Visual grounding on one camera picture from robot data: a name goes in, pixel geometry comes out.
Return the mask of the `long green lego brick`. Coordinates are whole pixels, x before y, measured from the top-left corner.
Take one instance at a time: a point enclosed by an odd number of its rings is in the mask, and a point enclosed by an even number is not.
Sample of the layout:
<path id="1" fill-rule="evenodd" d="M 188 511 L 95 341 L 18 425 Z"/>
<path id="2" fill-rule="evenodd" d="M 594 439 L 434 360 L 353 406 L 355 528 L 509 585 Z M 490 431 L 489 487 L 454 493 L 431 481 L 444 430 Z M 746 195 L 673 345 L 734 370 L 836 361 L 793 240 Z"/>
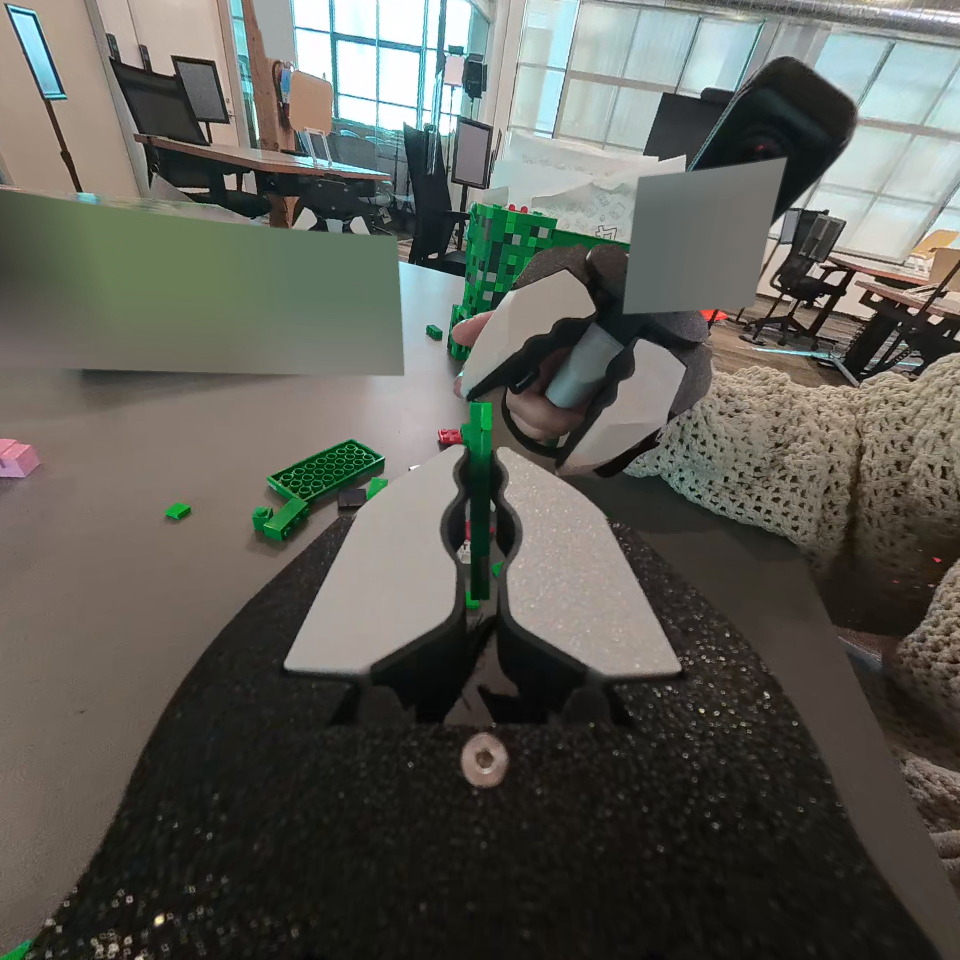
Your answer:
<path id="1" fill-rule="evenodd" d="M 309 514 L 309 503 L 292 497 L 282 507 L 273 510 L 273 517 L 264 526 L 261 534 L 269 540 L 284 542 L 300 524 L 308 519 Z"/>

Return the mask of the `green pixel pattern lego box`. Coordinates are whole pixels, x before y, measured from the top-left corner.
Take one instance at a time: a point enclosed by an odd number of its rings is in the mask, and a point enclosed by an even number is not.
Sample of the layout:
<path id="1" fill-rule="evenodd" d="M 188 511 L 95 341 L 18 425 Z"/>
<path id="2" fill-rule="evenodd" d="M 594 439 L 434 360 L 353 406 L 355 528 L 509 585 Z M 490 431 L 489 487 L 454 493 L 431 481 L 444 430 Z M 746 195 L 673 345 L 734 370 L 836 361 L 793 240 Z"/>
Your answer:
<path id="1" fill-rule="evenodd" d="M 618 240 L 615 228 L 600 235 L 576 233 L 560 229 L 555 218 L 526 208 L 475 202 L 466 233 L 462 303 L 453 308 L 452 325 L 496 308 L 536 253 L 604 243 L 629 248 L 629 243 Z"/>

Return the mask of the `cardboard box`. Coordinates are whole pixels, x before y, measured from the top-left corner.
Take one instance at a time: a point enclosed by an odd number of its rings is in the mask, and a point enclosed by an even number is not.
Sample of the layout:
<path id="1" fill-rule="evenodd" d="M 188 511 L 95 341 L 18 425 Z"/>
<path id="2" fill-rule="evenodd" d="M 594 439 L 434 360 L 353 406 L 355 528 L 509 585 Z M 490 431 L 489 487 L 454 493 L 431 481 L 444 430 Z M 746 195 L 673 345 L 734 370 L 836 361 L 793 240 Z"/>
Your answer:
<path id="1" fill-rule="evenodd" d="M 958 237 L 958 230 L 936 229 L 910 251 L 909 263 L 925 271 L 924 286 L 936 287 L 954 267 L 958 267 Z"/>

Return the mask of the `person's right hand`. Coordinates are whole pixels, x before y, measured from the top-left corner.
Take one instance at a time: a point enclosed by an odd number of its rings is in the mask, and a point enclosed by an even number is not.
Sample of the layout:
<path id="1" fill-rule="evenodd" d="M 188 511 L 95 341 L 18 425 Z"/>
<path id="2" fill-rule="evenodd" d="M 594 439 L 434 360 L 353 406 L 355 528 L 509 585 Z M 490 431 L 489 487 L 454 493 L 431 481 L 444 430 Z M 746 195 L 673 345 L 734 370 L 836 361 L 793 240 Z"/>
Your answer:
<path id="1" fill-rule="evenodd" d="M 460 346 L 472 348 L 493 315 L 493 311 L 488 311 L 457 324 L 451 331 L 453 341 Z M 547 387 L 561 366 L 564 366 L 571 352 L 572 347 L 554 350 L 543 359 L 538 375 L 529 387 L 521 393 L 510 390 L 505 393 L 504 399 L 513 422 L 520 432 L 532 440 L 546 443 L 561 438 L 576 429 L 584 420 L 591 402 L 589 398 L 570 409 L 557 407 L 546 398 Z"/>

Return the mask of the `wooden office desk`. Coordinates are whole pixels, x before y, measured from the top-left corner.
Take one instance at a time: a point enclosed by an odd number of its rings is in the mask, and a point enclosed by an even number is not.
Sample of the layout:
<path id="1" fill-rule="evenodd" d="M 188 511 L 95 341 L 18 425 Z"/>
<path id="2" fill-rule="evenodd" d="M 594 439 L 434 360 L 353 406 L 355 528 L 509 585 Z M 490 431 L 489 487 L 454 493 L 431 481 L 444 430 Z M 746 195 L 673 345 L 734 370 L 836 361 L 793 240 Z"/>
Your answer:
<path id="1" fill-rule="evenodd" d="M 190 190 L 195 201 L 249 219 L 269 213 L 273 226 L 287 227 L 287 198 L 296 199 L 295 213 L 310 210 L 318 221 L 370 217 L 378 186 L 391 183 L 381 171 L 289 152 L 197 145 L 147 134 L 134 138 L 144 147 L 152 179 L 160 177 Z"/>

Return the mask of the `grey screen tablet on stand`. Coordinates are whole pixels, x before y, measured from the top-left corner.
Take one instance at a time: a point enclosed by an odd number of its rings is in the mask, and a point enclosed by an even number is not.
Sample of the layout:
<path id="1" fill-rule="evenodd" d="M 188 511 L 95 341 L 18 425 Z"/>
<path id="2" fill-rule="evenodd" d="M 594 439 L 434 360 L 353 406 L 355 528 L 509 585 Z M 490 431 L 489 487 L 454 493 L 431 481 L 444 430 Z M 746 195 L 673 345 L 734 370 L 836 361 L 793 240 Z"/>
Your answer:
<path id="1" fill-rule="evenodd" d="M 459 186 L 486 190 L 491 175 L 494 128 L 459 116 L 450 164 L 450 181 Z"/>

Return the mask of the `tall green lego assembly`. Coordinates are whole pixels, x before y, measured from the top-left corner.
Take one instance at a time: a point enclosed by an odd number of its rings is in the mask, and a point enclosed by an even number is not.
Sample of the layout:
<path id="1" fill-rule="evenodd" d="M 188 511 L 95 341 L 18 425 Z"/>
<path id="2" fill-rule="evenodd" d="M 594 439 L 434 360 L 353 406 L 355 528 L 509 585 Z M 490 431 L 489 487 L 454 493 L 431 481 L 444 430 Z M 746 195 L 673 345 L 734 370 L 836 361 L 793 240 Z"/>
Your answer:
<path id="1" fill-rule="evenodd" d="M 469 421 L 462 425 L 462 441 L 468 458 L 466 465 L 469 522 L 466 538 L 470 544 L 469 585 L 466 606 L 478 610 L 490 598 L 491 486 L 493 406 L 489 402 L 471 402 Z"/>

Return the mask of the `grey screen monitor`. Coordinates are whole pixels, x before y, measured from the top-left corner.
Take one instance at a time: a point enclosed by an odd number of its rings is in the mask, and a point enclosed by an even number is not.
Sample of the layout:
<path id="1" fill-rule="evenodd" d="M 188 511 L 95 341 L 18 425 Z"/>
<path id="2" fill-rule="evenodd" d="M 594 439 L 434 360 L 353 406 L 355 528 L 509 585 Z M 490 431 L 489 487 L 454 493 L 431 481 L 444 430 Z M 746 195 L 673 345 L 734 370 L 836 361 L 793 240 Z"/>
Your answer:
<path id="1" fill-rule="evenodd" d="M 171 55 L 174 73 L 180 79 L 196 119 L 204 124 L 228 125 L 231 115 L 212 59 Z"/>

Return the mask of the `large grid window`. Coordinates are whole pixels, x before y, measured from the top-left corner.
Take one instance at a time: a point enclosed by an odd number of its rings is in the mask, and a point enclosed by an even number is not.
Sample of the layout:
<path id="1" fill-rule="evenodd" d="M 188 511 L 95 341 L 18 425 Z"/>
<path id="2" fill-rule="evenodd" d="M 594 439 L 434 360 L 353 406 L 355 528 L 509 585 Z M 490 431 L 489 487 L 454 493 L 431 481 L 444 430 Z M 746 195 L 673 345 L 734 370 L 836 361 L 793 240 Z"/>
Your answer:
<path id="1" fill-rule="evenodd" d="M 437 111 L 448 136 L 475 114 L 437 67 L 440 49 L 486 54 L 491 21 L 473 2 L 293 1 L 292 12 L 297 67 L 331 82 L 337 119 L 399 132 Z"/>
<path id="2" fill-rule="evenodd" d="M 836 22 L 803 2 L 527 2 L 510 129 L 642 152 L 662 96 L 737 90 L 793 57 L 859 112 L 801 204 L 844 219 L 841 250 L 902 261 L 958 230 L 958 36 Z"/>

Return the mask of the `person's right forearm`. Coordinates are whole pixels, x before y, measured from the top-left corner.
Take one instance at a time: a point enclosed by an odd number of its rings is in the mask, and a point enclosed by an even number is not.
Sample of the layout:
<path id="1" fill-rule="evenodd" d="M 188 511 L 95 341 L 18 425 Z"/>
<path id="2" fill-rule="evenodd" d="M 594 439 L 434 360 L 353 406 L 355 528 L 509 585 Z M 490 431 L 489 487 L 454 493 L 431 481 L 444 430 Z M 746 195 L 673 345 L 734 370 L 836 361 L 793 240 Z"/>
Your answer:
<path id="1" fill-rule="evenodd" d="M 910 380 L 819 388 L 751 366 L 714 373 L 697 404 L 625 473 L 792 542 L 825 570 L 847 553 L 893 567 L 958 546 L 959 358 Z"/>

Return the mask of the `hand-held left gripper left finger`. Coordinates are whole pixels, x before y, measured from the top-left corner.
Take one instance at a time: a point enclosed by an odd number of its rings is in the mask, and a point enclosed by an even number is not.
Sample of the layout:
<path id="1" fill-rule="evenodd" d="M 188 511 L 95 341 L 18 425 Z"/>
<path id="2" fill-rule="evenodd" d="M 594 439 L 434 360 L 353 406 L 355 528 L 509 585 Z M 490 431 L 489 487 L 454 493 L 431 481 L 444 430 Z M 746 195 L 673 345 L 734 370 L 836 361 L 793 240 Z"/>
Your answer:
<path id="1" fill-rule="evenodd" d="M 413 662 L 463 629 L 464 446 L 391 481 L 353 519 L 283 666 L 363 681 Z"/>

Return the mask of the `black monitor back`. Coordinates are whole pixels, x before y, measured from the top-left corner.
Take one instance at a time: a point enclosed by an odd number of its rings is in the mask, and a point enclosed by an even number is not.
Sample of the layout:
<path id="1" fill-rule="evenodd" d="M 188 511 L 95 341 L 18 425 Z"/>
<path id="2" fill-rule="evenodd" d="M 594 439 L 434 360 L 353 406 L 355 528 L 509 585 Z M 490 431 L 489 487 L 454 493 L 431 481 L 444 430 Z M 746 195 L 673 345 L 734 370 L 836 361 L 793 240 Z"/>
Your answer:
<path id="1" fill-rule="evenodd" d="M 681 158 L 679 169 L 688 169 L 734 96 L 734 91 L 712 87 L 697 97 L 662 93 L 643 155 L 660 162 Z"/>

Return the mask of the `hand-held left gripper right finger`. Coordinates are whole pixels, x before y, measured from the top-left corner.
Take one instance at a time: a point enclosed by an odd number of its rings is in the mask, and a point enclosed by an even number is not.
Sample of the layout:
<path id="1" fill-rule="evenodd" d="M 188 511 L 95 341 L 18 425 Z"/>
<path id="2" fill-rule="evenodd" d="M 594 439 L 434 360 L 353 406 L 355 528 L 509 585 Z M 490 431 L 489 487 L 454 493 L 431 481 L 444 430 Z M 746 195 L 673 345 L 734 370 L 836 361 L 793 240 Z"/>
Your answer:
<path id="1" fill-rule="evenodd" d="M 576 677 L 678 676 L 678 655 L 603 510 L 510 448 L 495 459 L 497 503 L 514 530 L 498 587 L 505 636 Z"/>

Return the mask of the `black computer monitor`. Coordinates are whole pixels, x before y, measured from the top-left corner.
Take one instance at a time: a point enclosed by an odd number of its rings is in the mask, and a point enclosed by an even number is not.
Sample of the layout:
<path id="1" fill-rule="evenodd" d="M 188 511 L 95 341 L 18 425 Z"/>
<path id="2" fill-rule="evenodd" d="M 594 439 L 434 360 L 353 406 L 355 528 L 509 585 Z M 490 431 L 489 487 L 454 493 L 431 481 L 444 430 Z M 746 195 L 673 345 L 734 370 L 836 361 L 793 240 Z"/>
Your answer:
<path id="1" fill-rule="evenodd" d="M 110 62 L 134 124 L 141 135 L 207 146 L 185 86 L 177 76 L 166 76 Z"/>

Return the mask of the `large green lego plate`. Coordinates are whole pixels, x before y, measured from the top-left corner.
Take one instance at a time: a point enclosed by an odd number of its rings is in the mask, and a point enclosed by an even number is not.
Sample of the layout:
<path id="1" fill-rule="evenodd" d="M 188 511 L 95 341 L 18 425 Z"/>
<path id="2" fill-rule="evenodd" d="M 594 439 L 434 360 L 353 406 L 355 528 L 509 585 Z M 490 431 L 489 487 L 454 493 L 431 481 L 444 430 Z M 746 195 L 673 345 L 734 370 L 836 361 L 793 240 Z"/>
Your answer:
<path id="1" fill-rule="evenodd" d="M 269 474 L 266 480 L 282 498 L 310 504 L 377 474 L 384 464 L 382 454 L 350 438 Z"/>

